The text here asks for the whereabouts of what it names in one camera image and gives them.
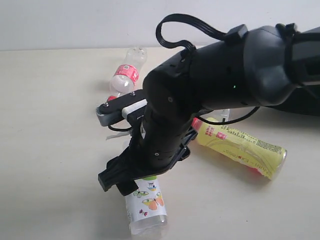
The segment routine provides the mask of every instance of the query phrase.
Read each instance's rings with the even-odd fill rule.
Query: robotic arm
[[[199,49],[186,40],[168,42],[161,36],[166,22],[190,24],[220,41]],[[98,175],[104,191],[116,185],[128,195],[138,188],[134,180],[163,174],[187,158],[197,135],[191,127],[195,117],[255,107],[243,118],[212,124],[235,123],[259,106],[283,103],[296,88],[320,85],[320,28],[300,33],[295,24],[251,31],[240,25],[223,33],[195,17],[172,14],[157,26],[156,37],[166,48],[185,49],[152,70],[143,90],[97,109],[103,126],[123,119],[132,126],[129,147]]]

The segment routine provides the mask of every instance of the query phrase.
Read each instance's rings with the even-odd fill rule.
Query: white bottle label
[[[156,176],[135,181],[139,189],[125,196],[130,223],[158,215],[167,215]]]

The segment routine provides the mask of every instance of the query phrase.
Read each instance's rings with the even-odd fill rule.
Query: yellow bottle label
[[[230,159],[257,169],[271,179],[286,158],[287,151],[277,145],[261,141],[228,125],[203,123],[198,130],[197,142]]]

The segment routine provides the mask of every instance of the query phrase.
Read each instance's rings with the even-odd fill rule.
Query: beige tabletop
[[[140,79],[174,52],[148,48]],[[95,114],[125,54],[0,52],[1,240],[130,239],[124,198],[97,180],[128,137],[105,141],[112,132]],[[191,156],[159,177],[164,239],[320,239],[319,120],[265,108],[234,125],[288,150],[273,182],[192,142]]]

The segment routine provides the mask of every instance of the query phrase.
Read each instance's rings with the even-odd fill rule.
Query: white wall
[[[221,31],[276,23],[320,26],[319,0],[0,0],[0,50],[157,46],[155,28],[170,13],[194,15]],[[168,40],[212,40],[181,23]]]

